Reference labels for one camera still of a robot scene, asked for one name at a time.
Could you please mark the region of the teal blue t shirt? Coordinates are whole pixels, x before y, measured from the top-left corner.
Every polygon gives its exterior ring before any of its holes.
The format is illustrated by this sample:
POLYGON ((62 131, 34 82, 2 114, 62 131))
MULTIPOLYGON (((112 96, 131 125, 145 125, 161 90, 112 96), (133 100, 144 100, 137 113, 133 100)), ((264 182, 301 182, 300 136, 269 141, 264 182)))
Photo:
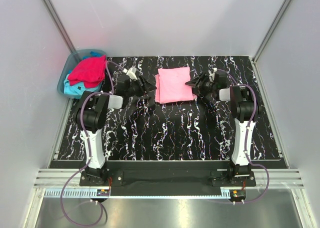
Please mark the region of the teal blue t shirt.
POLYGON ((105 79, 106 60, 106 54, 98 51, 78 51, 70 55, 57 90, 74 99, 80 99, 85 91, 99 91, 105 79))

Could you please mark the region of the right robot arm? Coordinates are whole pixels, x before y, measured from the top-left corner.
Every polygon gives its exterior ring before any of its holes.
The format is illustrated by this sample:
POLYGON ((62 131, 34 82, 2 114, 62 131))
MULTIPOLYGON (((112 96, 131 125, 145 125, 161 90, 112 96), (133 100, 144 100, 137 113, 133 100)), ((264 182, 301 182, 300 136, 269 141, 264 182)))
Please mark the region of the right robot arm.
POLYGON ((260 108, 253 89, 249 85, 237 83, 230 74, 221 69, 203 72, 185 85, 191 87, 196 96, 206 97, 211 94, 215 100, 230 104, 231 116, 235 122, 234 149, 229 167, 219 180, 226 180, 236 187, 254 179, 251 142, 260 108))

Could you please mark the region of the aluminium front rail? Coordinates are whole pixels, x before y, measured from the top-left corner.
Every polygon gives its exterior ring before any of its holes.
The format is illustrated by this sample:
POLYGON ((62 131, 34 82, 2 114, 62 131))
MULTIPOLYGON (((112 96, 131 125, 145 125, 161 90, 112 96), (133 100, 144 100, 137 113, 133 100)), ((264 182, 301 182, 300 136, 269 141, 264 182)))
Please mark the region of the aluminium front rail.
MULTIPOLYGON (((72 176, 76 172, 75 169, 41 169, 38 171, 35 187, 58 188, 62 187, 68 179, 68 187, 81 186, 80 173, 72 176)), ((162 170, 146 170, 146 169, 112 169, 108 171, 108 175, 112 180, 113 187, 121 187, 134 182, 142 183, 196 183, 206 184, 217 187, 257 187, 265 188, 269 184, 270 189, 286 188, 286 189, 302 189, 304 187, 300 173, 295 169, 270 169, 266 173, 262 169, 252 170, 254 179, 247 180, 244 185, 236 186, 229 184, 226 180, 219 180, 226 174, 225 169, 216 169, 213 171, 196 169, 162 169, 162 170)))

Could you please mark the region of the aluminium corner post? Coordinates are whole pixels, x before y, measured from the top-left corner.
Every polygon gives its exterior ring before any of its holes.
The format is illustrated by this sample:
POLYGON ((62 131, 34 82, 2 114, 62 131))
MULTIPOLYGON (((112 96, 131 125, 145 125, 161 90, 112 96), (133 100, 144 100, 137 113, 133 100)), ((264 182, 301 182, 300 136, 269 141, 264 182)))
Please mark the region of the aluminium corner post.
POLYGON ((70 51, 70 53, 74 53, 76 52, 76 48, 67 32, 67 30, 65 29, 55 7, 54 4, 51 0, 42 0, 46 10, 48 11, 52 21, 54 22, 59 34, 61 35, 64 43, 66 44, 68 50, 70 51))
POLYGON ((270 41, 272 35, 276 31, 279 23, 281 22, 282 18, 284 17, 286 11, 290 7, 293 0, 283 0, 279 10, 277 11, 269 29, 267 30, 267 33, 265 34, 260 46, 258 47, 256 53, 252 57, 253 62, 257 62, 259 58, 261 57, 265 47, 267 46, 268 42, 270 41))

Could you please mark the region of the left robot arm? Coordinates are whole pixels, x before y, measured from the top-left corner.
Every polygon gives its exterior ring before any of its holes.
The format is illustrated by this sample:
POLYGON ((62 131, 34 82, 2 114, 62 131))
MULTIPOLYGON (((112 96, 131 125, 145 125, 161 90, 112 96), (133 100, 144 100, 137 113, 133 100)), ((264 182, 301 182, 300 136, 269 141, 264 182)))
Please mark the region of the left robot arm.
POLYGON ((86 155, 85 165, 80 168, 81 186, 103 186, 111 181, 102 145, 102 129, 107 112, 125 108, 131 97, 143 97, 156 90, 156 86, 143 76, 132 79, 128 75, 121 75, 115 88, 115 95, 85 91, 74 111, 73 119, 84 141, 86 155))

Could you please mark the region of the magenta t shirt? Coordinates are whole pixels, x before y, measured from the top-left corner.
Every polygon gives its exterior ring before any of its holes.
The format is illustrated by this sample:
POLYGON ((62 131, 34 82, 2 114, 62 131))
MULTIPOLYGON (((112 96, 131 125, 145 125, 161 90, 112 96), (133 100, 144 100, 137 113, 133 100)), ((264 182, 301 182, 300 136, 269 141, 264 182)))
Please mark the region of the magenta t shirt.
POLYGON ((82 60, 69 74, 70 86, 83 83, 85 88, 95 88, 105 79, 106 56, 82 60))

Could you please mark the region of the right aluminium corner post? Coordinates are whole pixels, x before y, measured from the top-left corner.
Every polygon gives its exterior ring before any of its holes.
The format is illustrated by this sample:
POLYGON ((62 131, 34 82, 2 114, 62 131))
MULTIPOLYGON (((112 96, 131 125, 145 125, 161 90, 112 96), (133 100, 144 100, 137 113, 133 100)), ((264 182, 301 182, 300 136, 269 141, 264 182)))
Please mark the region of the right aluminium corner post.
POLYGON ((265 47, 267 46, 268 42, 270 41, 272 35, 276 31, 279 23, 281 22, 282 18, 284 17, 286 11, 290 7, 293 0, 283 0, 279 10, 277 11, 269 29, 267 30, 267 33, 265 34, 260 46, 258 47, 256 53, 252 57, 253 62, 257 62, 259 58, 261 57, 265 47))

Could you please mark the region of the pink t shirt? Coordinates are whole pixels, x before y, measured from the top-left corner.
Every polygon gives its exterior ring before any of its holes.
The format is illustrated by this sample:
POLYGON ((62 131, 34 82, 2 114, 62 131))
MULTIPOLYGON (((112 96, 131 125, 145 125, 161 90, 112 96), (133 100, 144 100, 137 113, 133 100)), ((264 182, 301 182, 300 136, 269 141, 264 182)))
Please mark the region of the pink t shirt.
POLYGON ((186 85, 191 80, 190 68, 160 68, 155 76, 155 102, 160 104, 192 101, 196 99, 192 88, 186 85))

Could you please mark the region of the translucent blue plastic basket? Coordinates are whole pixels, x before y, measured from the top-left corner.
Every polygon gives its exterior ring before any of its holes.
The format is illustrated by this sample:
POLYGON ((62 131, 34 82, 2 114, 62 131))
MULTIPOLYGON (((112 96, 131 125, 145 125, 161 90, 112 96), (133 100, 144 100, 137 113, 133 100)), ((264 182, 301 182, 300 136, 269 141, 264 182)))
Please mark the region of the translucent blue plastic basket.
POLYGON ((80 99, 82 96, 82 92, 76 88, 72 88, 68 86, 67 76, 75 69, 75 67, 84 59, 90 57, 99 57, 106 55, 106 53, 99 49, 82 49, 77 50, 74 53, 71 53, 64 65, 64 68, 61 72, 58 84, 57 84, 57 92, 67 98, 70 99, 80 99))

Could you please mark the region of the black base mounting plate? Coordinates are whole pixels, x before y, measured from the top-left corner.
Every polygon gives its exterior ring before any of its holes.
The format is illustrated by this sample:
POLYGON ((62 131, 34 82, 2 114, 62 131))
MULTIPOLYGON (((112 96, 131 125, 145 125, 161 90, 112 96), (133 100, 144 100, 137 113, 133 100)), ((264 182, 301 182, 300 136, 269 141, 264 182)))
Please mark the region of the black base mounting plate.
POLYGON ((114 196, 212 196, 222 187, 255 187, 256 179, 228 161, 107 161, 98 171, 85 169, 79 184, 111 185, 114 196))

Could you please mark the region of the left aluminium corner post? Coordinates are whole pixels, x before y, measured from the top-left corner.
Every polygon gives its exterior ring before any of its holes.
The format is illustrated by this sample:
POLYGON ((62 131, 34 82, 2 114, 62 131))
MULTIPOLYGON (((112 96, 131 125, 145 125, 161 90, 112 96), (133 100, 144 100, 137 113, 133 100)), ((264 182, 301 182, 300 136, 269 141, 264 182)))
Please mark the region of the left aluminium corner post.
POLYGON ((42 0, 46 10, 48 11, 52 21, 54 22, 59 34, 61 35, 64 43, 66 44, 68 50, 70 51, 70 53, 74 53, 76 52, 76 48, 67 32, 67 30, 65 29, 55 7, 54 4, 51 0, 42 0))

